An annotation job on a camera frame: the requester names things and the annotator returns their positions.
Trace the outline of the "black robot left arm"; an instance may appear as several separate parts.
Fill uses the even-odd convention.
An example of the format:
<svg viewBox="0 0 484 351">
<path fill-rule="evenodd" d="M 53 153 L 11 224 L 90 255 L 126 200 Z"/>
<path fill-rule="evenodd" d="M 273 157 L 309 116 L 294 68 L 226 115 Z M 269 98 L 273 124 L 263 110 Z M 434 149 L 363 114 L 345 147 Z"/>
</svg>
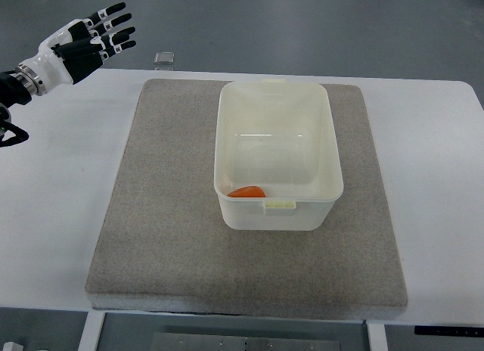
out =
<svg viewBox="0 0 484 351">
<path fill-rule="evenodd" d="M 21 144 L 29 139 L 24 129 L 11 122 L 9 108 L 15 104 L 26 105 L 34 95 L 47 92 L 44 81 L 25 64 L 15 70 L 1 72 L 1 147 Z"/>
</svg>

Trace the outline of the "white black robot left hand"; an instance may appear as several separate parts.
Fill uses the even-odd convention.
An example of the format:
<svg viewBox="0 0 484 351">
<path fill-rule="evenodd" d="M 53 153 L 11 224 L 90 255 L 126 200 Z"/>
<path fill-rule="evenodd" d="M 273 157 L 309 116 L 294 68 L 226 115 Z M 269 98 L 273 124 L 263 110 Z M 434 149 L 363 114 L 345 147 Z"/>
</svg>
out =
<svg viewBox="0 0 484 351">
<path fill-rule="evenodd" d="M 41 42 L 34 57 L 22 61 L 15 73 L 22 76 L 34 95 L 45 95 L 61 84 L 75 85 L 103 66 L 104 62 L 132 48 L 133 26 L 114 29 L 132 15 L 122 13 L 124 2 L 75 19 Z"/>
</svg>

